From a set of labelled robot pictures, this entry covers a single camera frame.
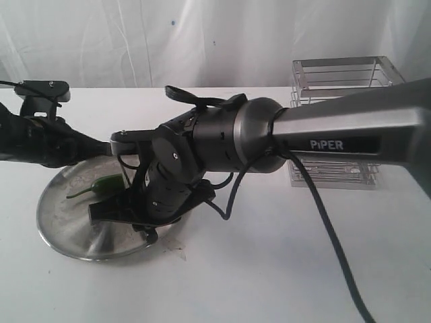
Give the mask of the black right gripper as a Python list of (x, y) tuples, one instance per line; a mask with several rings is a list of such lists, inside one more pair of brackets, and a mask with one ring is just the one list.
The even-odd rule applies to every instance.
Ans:
[(129, 197), (117, 194), (88, 207), (90, 223), (132, 224), (135, 231), (155, 232), (177, 222), (202, 203), (211, 202), (215, 190), (198, 175), (191, 183), (175, 178), (160, 161), (141, 162), (130, 186)]

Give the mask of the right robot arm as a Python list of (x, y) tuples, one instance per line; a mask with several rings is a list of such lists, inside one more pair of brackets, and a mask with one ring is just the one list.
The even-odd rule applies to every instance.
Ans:
[(89, 206), (92, 223), (165, 226), (214, 198), (206, 172), (271, 173), (295, 157), (401, 165), (430, 192), (429, 79), (297, 108), (165, 91), (191, 110), (154, 130), (112, 134), (114, 155), (137, 155), (140, 164), (129, 188)]

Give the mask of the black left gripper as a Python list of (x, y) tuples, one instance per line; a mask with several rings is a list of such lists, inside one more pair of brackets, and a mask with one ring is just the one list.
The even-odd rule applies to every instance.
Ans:
[(84, 158), (111, 156), (109, 142), (78, 134), (56, 114), (19, 116), (1, 105), (1, 161), (61, 168)]

